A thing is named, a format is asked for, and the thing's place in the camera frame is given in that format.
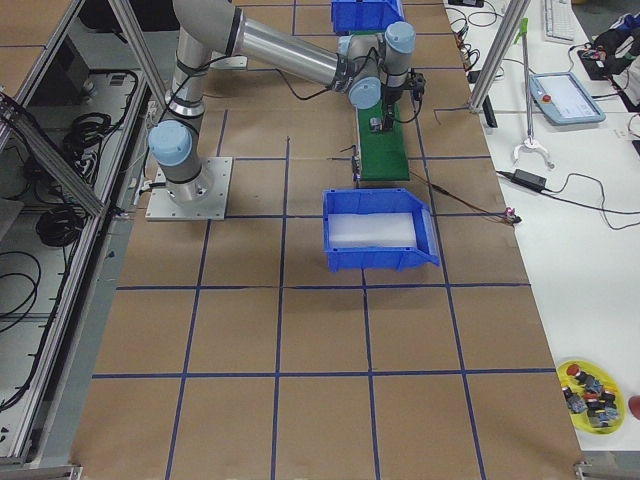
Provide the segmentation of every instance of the yellow plate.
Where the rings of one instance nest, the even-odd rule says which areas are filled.
[[[567,368],[570,365],[577,363],[580,367],[580,370],[583,372],[587,372],[590,375],[593,375],[602,385],[607,387],[607,390],[612,391],[616,395],[616,407],[618,407],[618,412],[620,413],[620,417],[618,420],[613,423],[613,425],[604,428],[593,428],[589,423],[589,418],[587,417],[587,412],[584,411],[582,413],[571,413],[571,421],[573,422],[573,426],[579,428],[580,430],[588,433],[593,433],[596,435],[606,435],[609,433],[615,432],[622,422],[624,421],[625,416],[625,402],[622,397],[622,393],[620,392],[620,388],[618,388],[618,384],[611,378],[611,376],[602,370],[600,367],[594,365],[591,362],[587,362],[586,360],[569,360],[564,362],[562,365],[558,367],[558,377],[560,378],[560,383],[566,383],[569,385],[573,393],[577,393],[578,395],[584,395],[584,388],[578,384],[578,381],[573,377],[573,375],[567,374]]]

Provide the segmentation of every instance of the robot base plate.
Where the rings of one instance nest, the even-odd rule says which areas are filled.
[[[156,188],[151,192],[146,219],[149,221],[224,220],[227,210],[229,183],[233,158],[211,157],[203,162],[215,179],[209,194],[202,200],[179,205],[169,196],[166,188]],[[165,181],[164,173],[158,169],[155,182]]]

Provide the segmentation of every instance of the white table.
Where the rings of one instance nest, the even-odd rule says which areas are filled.
[[[500,12],[505,0],[493,3]],[[540,0],[533,0],[527,12],[530,66],[537,73],[566,71],[569,46],[542,39],[541,8]],[[477,11],[460,9],[467,14]],[[449,16],[451,20],[460,17],[451,10]],[[473,20],[485,23],[490,18],[477,15]],[[576,25],[578,44],[587,38]],[[498,22],[490,27],[470,27],[466,40],[483,53],[476,68],[497,31]],[[589,80],[575,53],[572,71],[587,90],[592,95],[612,93],[608,82]],[[521,46],[512,46],[507,58],[521,60]],[[631,114],[622,102],[615,97],[602,101],[607,119],[590,126],[555,127],[536,113],[536,138],[549,149],[556,168],[549,171],[537,153],[522,153],[514,165],[513,149],[526,137],[524,72],[522,65],[513,62],[505,62],[503,68],[504,78],[490,91],[499,128],[485,127],[496,170],[522,168],[546,177],[548,188],[554,190],[562,187],[571,172],[590,175],[604,184],[607,208],[640,210],[640,156],[631,144],[627,130]],[[596,211],[545,198],[508,180],[501,181],[501,186],[507,205],[515,207],[523,218],[516,235],[556,364],[588,359],[616,379],[626,399],[640,394],[640,254],[636,253],[640,226],[614,232]],[[562,196],[600,205],[597,184],[584,179],[573,178]],[[611,215],[610,219],[614,225],[622,225],[640,221],[640,215]],[[620,429],[610,435],[578,431],[581,448],[640,450],[640,421],[627,415]]]
[[[498,13],[502,10],[502,5],[506,0],[494,0],[492,3],[495,5]],[[491,7],[485,5],[483,9],[476,8],[464,8],[455,7],[467,15],[473,12],[486,11],[490,12]],[[449,18],[453,21],[457,18],[461,18],[461,15],[454,10],[448,10]],[[527,9],[528,23],[528,42],[529,42],[529,66],[536,73],[550,73],[550,72],[566,72],[571,69],[571,72],[578,78],[578,80],[585,86],[587,91],[594,96],[608,95],[615,93],[611,84],[607,81],[593,81],[589,79],[589,76],[585,72],[580,59],[578,58],[578,50],[575,48],[571,52],[571,58],[573,59],[574,66],[571,68],[571,61],[569,60],[568,50],[571,45],[548,42],[544,40],[542,33],[542,1],[532,0],[529,8]],[[474,15],[472,21],[474,23],[486,24],[490,23],[493,19],[493,15]],[[482,68],[491,43],[498,32],[500,26],[500,19],[493,25],[488,27],[475,27],[470,26],[469,33],[466,36],[466,43],[470,44],[472,48],[477,48],[480,51],[480,60],[474,66],[474,69]],[[463,25],[462,21],[457,22],[454,28],[457,30]],[[586,34],[582,31],[576,19],[576,38],[573,45],[583,44],[588,41]],[[511,45],[507,52],[507,59],[514,59],[522,61],[522,42]],[[526,109],[525,97],[524,97],[524,67],[521,64],[505,61],[502,64],[504,69],[504,76],[496,80],[489,91],[491,103],[496,112],[523,112]],[[599,102],[600,107],[604,112],[626,112],[622,100],[619,97],[611,97],[608,99],[602,99]]]

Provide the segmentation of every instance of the cardboard floor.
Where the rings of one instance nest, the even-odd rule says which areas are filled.
[[[331,273],[321,194],[353,188],[347,99],[301,103],[257,62],[211,74],[200,153],[235,157],[228,218],[149,223],[140,206],[73,449],[86,478],[574,478],[512,228],[424,182],[505,208],[478,117],[434,114],[469,95],[436,3],[406,5],[428,87],[404,129],[412,181],[392,185],[432,205],[442,268]],[[328,2],[252,5],[335,48]]]
[[[0,0],[0,85],[15,97],[72,0]]]

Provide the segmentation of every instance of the blue plastic bin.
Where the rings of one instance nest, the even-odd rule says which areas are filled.
[[[416,247],[334,248],[330,242],[330,214],[411,213]],[[395,268],[403,270],[425,263],[440,266],[438,243],[431,211],[424,202],[403,188],[325,190],[324,250],[329,268]]]
[[[332,0],[331,21],[337,34],[385,30],[404,20],[401,0]]]

